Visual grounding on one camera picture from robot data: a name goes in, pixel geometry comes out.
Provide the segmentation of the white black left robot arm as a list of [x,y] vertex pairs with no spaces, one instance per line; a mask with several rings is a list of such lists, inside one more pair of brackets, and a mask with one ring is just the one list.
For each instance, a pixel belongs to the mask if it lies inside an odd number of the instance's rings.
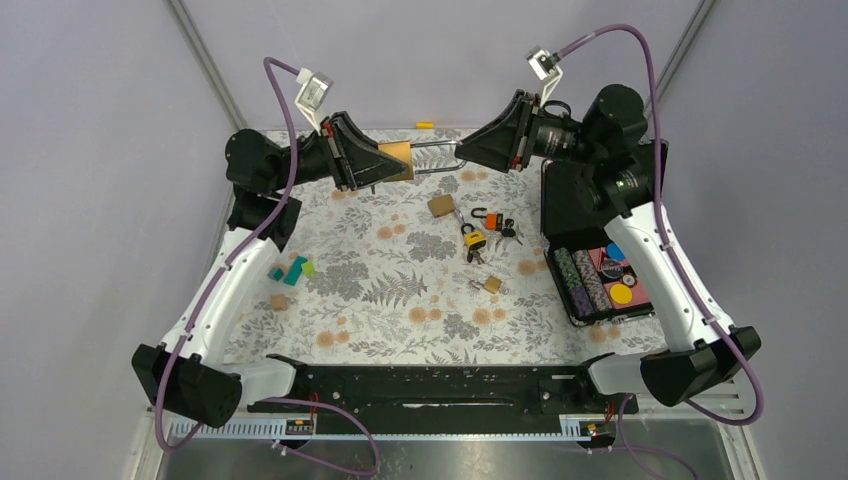
[[292,187],[329,178],[341,191],[360,190],[413,172],[410,162],[366,136],[345,112],[321,120],[287,147],[241,129],[227,140],[225,160],[235,203],[217,259],[174,327],[158,345],[140,345],[131,360],[158,413],[209,427],[269,397],[288,411],[309,401],[311,387],[290,362],[223,362],[253,287],[293,236],[302,204]]

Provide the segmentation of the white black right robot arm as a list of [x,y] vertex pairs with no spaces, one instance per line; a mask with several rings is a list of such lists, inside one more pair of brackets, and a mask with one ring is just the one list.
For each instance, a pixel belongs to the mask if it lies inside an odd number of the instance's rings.
[[618,393],[647,392],[673,407],[734,377],[762,345],[717,304],[679,247],[655,201],[667,152],[645,141],[643,102],[612,84],[581,120],[553,114],[519,90],[492,122],[462,139],[459,159],[501,172],[542,166],[541,234],[569,258],[617,246],[649,300],[665,338],[656,353],[592,361],[573,386],[575,402],[597,412]]

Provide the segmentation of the large brass padlock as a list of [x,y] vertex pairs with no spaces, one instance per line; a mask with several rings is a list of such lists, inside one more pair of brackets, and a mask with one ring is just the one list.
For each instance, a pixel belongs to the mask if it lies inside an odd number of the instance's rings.
[[378,150],[381,153],[387,154],[392,157],[394,160],[399,161],[401,164],[405,166],[405,170],[399,174],[388,179],[388,182],[398,182],[398,181],[409,181],[413,180],[416,175],[430,175],[437,173],[447,173],[460,170],[464,168],[467,164],[465,160],[460,160],[456,165],[439,167],[439,168],[431,168],[431,169],[416,169],[413,164],[412,159],[412,151],[414,149],[421,148],[429,148],[429,147],[441,147],[441,146],[451,146],[456,147],[460,144],[459,140],[434,140],[434,141],[424,141],[424,142],[410,142],[410,141],[398,141],[398,142],[385,142],[379,143],[377,145]]

